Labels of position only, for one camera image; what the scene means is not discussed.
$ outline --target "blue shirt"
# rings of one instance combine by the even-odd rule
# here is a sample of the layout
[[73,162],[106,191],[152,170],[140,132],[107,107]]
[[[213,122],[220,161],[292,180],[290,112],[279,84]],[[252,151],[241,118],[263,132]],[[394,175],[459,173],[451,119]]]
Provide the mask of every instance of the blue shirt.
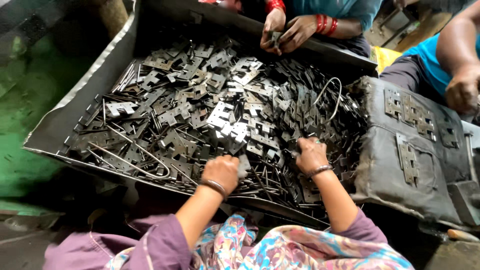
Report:
[[363,32],[371,26],[382,0],[286,0],[294,16],[326,14],[337,19],[358,19]]
[[[452,80],[452,76],[445,72],[438,63],[436,57],[438,35],[421,42],[416,47],[408,49],[403,55],[418,54],[423,60],[425,66],[425,75],[428,83],[437,90],[440,95],[445,94],[445,89]],[[477,55],[480,58],[480,35],[477,35],[477,43],[475,45]]]

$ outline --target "bangle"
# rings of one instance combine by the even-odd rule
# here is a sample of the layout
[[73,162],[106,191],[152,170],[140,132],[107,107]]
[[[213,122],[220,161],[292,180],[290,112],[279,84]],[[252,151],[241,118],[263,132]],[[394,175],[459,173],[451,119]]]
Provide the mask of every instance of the bangle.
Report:
[[283,13],[287,13],[287,10],[285,9],[285,4],[282,0],[269,0],[268,3],[265,4],[265,11],[267,13],[272,12],[272,10],[274,9],[281,9],[283,10]]
[[323,14],[316,14],[317,17],[317,31],[316,33],[322,33],[327,27],[327,16]]
[[335,32],[336,26],[338,25],[338,20],[336,18],[332,18],[332,26],[330,27],[330,30],[325,34],[325,36],[330,36]]
[[310,177],[313,177],[313,176],[315,176],[315,175],[317,175],[321,172],[328,171],[328,170],[333,170],[333,166],[330,165],[330,164],[322,165],[315,170],[311,170],[311,171],[307,172],[305,175],[307,176],[307,178],[310,178]]
[[220,193],[222,195],[224,201],[227,200],[227,197],[228,197],[227,191],[219,183],[217,183],[213,180],[203,180],[202,179],[200,181],[200,184],[201,185],[206,185],[206,186],[212,188],[213,190],[217,191],[218,193]]

